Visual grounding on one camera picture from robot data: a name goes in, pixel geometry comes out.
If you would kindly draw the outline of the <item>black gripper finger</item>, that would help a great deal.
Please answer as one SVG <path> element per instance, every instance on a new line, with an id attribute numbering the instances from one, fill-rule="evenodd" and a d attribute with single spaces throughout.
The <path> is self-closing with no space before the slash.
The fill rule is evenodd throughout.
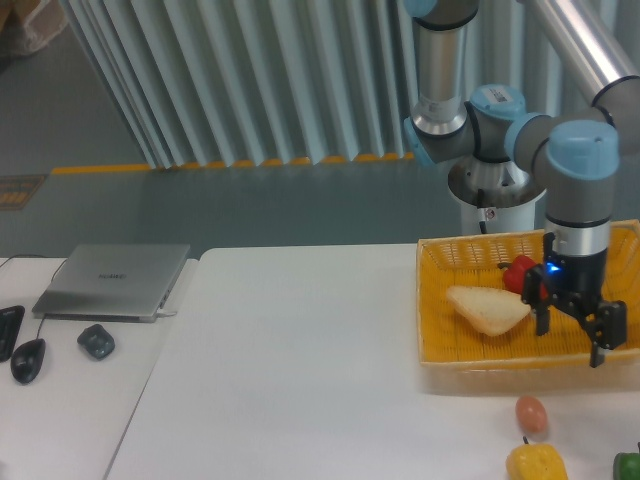
<path id="1" fill-rule="evenodd" d="M 581 324 L 591 342 L 589 366 L 597 368 L 605 361 L 607 351 L 627 341 L 627 306 L 623 301 L 601 301 L 594 313 Z"/>
<path id="2" fill-rule="evenodd" d="M 535 317 L 536 335 L 543 336 L 550 329 L 549 301 L 543 294 L 544 269 L 541 264 L 529 268 L 524 274 L 521 300 L 531 309 Z"/>

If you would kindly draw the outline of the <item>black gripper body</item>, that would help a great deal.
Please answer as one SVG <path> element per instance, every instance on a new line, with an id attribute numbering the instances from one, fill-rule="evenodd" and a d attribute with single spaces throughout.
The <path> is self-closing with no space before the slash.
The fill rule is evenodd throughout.
<path id="1" fill-rule="evenodd" d="M 557 235 L 543 235 L 543 294 L 549 305 L 565 313 L 594 313 L 603 300 L 608 249 L 589 255 L 568 255 L 554 246 Z"/>

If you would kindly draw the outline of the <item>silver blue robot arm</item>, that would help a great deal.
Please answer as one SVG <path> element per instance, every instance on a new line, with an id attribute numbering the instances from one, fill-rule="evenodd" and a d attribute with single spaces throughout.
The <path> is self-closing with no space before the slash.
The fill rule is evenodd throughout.
<path id="1" fill-rule="evenodd" d="M 573 115 L 530 113 L 518 95 L 495 100 L 482 87 L 461 97 L 467 25 L 475 1 L 409 1 L 417 29 L 419 98 L 405 121 L 424 163 L 470 155 L 512 162 L 546 194 L 543 256 L 524 276 L 536 332 L 550 310 L 574 318 L 589 338 L 590 364 L 626 342 L 627 308 L 602 296 L 620 159 L 639 149 L 639 72 L 586 1 L 529 1 L 589 107 Z"/>

